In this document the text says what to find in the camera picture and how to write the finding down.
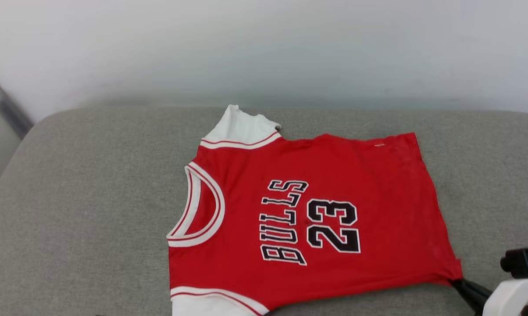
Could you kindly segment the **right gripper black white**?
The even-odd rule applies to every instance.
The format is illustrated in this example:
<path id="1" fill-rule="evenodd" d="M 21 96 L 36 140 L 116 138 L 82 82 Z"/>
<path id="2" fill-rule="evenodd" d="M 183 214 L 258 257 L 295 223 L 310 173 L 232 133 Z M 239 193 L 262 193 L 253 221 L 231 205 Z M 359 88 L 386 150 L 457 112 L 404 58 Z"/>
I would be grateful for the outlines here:
<path id="1" fill-rule="evenodd" d="M 494 292 L 467 279 L 450 284 L 475 316 L 528 316 L 528 248 L 506 251 L 500 266 L 512 278 L 501 282 Z"/>

